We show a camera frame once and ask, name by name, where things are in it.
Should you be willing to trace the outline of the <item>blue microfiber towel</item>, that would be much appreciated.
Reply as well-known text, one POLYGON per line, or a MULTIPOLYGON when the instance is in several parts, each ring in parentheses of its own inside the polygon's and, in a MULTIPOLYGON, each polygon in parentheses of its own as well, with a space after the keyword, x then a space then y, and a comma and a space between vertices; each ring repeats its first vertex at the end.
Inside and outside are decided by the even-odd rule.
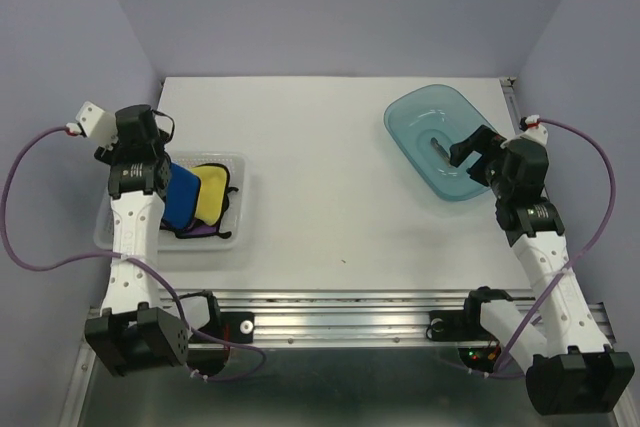
POLYGON ((172 163, 161 228, 169 231, 187 229, 195 218, 201 181, 190 170, 172 163))

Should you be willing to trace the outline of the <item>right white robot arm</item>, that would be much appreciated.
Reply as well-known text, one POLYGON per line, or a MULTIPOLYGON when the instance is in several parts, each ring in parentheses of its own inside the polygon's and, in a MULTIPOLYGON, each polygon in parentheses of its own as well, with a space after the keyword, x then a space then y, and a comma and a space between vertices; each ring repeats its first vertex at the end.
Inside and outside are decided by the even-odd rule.
POLYGON ((543 122, 529 118, 511 139, 482 125, 450 148, 454 167, 477 154, 469 177, 493 192, 496 220, 535 298, 522 314, 507 293, 477 289, 465 302, 460 325, 472 337, 488 332, 498 340, 501 352, 491 376, 500 376, 502 364, 512 359, 539 414, 609 413, 635 366, 601 331, 576 278, 564 223, 545 195, 547 140, 543 122))

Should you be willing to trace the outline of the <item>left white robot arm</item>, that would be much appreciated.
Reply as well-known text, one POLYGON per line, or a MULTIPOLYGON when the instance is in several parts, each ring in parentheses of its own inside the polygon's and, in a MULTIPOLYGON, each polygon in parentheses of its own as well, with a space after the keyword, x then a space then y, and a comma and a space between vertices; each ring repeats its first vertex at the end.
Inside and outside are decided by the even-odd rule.
POLYGON ((149 105, 107 112, 83 104, 77 121, 96 143, 95 156, 110 167, 107 192, 113 219, 109 284, 100 314, 85 323, 85 338, 114 376, 183 366, 193 333, 215 339, 223 318, 204 299, 184 310, 165 308, 160 292, 170 287, 156 272, 161 220, 171 179, 165 146, 172 136, 158 128, 149 105))

